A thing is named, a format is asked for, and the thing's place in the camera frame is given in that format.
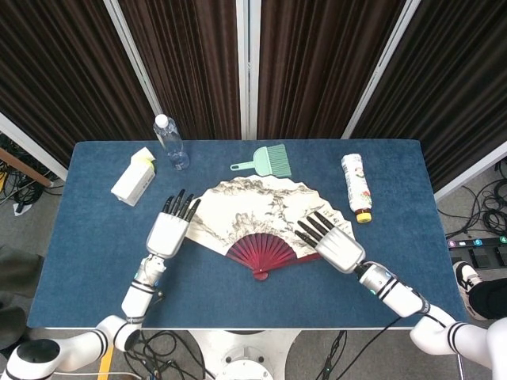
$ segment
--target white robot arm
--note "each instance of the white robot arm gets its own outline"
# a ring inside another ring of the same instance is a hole
[[[198,199],[189,208],[193,195],[182,203],[184,192],[181,190],[174,202],[172,196],[166,201],[151,229],[147,239],[149,255],[141,261],[121,305],[125,319],[109,316],[94,330],[69,339],[25,342],[10,356],[0,380],[50,379],[56,371],[76,371],[99,360],[110,345],[128,351],[137,343],[151,299],[160,293],[157,285],[166,270],[164,260],[179,250],[199,207]]]
[[[365,261],[361,245],[335,227],[318,212],[309,222],[317,229],[300,223],[308,234],[296,231],[307,244],[343,273],[357,274],[358,280],[400,317],[421,314],[422,319],[410,332],[410,338],[422,351],[430,355],[460,354],[488,367],[493,380],[507,379],[507,318],[481,329],[468,323],[457,322],[441,308],[431,305],[411,287],[381,264]]]

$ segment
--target bottle cap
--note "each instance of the bottle cap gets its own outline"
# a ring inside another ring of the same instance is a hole
[[[356,215],[356,220],[358,223],[368,223],[372,221],[372,214],[369,212],[361,212]]]
[[[165,128],[169,125],[169,118],[161,113],[155,117],[155,124],[157,124],[160,128]]]

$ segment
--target brush bristles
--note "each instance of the brush bristles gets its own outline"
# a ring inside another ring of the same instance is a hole
[[[268,148],[268,157],[273,176],[290,177],[292,175],[285,145],[270,146]]]

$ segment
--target blue tablecloth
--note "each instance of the blue tablecloth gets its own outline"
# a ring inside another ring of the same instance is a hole
[[[254,174],[233,173],[229,166],[249,161],[259,146],[277,143],[287,148],[292,179],[318,190],[353,221],[369,260],[386,265],[455,318],[465,318],[417,141],[188,141],[191,165],[183,172],[172,168],[156,141],[81,142],[74,149],[29,326],[93,327],[110,314],[123,317],[121,302],[147,255],[147,235],[167,196],[181,188],[201,195],[220,181]],[[110,190],[144,146],[157,158],[157,174],[130,207]],[[347,200],[340,160],[350,153],[362,155],[372,191],[373,221],[365,225],[357,224]],[[259,282],[249,269],[185,239],[166,265],[160,284],[166,299],[150,311],[148,328],[378,328],[395,318],[355,275],[343,275],[324,260],[272,271]]]

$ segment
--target floor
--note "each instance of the floor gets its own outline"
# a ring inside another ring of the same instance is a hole
[[[499,174],[492,169],[476,177],[467,184],[471,190],[477,192],[482,186],[491,181],[499,179]],[[442,211],[454,215],[468,215],[471,211],[473,199],[468,191],[458,189],[450,196],[439,202],[438,206]],[[51,236],[51,228],[55,220],[59,206],[59,197],[44,194],[43,197],[25,215],[14,217],[12,202],[0,206],[0,242],[45,256]],[[458,230],[463,220],[441,216],[442,223],[447,232]],[[471,232],[474,238],[485,238],[489,234],[482,231]],[[482,276],[487,279],[506,277],[507,271],[486,271]],[[13,302],[29,309],[30,300],[22,297],[15,297]],[[73,330],[47,330],[35,329],[31,337],[69,337],[77,335],[78,331]],[[181,333],[183,338],[189,342],[190,349],[196,353],[196,343],[187,332]],[[336,332],[331,331],[309,331],[302,332],[296,338],[289,352],[286,378],[291,380],[312,379],[321,370],[330,350]],[[345,353],[334,377],[345,368],[346,363],[364,346],[364,344],[375,335],[370,331],[349,332]],[[155,342],[154,348],[158,350],[170,349],[171,340],[165,338],[163,341]],[[176,351],[171,355],[172,359],[184,370],[198,376],[199,367],[193,362],[185,348],[179,344]],[[6,361],[0,356],[0,370],[6,365]],[[490,371],[474,363],[464,361],[466,379],[479,380],[490,378]],[[98,364],[92,364],[82,368],[79,372],[96,372]],[[124,357],[115,351],[111,371],[130,371],[124,361]],[[175,372],[166,372],[164,378],[179,378]],[[64,379],[68,376],[55,375],[55,379]],[[93,378],[85,375],[73,376],[73,379]],[[130,378],[125,375],[112,375],[110,379]],[[458,379],[459,373],[454,356],[430,356],[419,351],[411,343],[407,331],[387,331],[360,357],[358,362],[351,368],[344,379]]]

